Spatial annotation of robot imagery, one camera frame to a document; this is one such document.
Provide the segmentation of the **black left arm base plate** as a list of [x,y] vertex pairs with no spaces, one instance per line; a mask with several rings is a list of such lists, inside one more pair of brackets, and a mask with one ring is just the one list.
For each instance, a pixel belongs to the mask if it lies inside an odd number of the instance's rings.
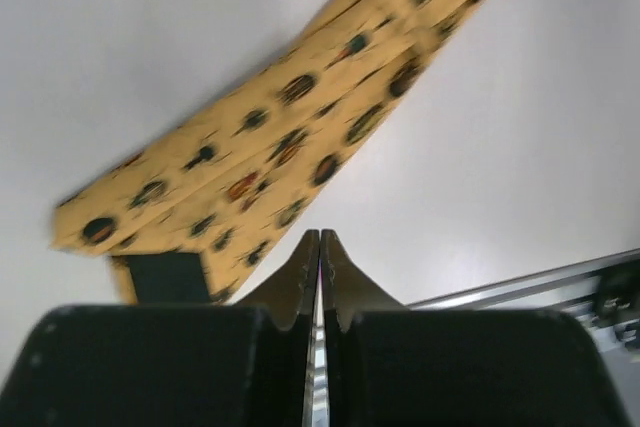
[[611,328],[627,351],[639,353],[639,261],[603,269],[592,297],[593,325]]

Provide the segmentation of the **yellow beetle print tie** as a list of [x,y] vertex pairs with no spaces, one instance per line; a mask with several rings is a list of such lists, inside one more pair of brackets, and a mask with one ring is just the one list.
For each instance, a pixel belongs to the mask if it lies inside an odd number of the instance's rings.
[[330,0],[274,64],[71,198],[128,303],[229,299],[483,0]]

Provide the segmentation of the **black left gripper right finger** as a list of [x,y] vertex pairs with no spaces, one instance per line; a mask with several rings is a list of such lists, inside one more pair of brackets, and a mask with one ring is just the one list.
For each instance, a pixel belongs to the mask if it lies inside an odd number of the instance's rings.
[[412,310],[320,240],[332,426],[628,426],[589,332],[550,308]]

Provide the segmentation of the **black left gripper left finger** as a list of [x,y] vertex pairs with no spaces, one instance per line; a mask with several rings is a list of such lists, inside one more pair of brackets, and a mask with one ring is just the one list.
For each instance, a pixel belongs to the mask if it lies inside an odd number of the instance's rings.
[[64,305],[26,337],[5,426],[308,426],[320,234],[230,306]]

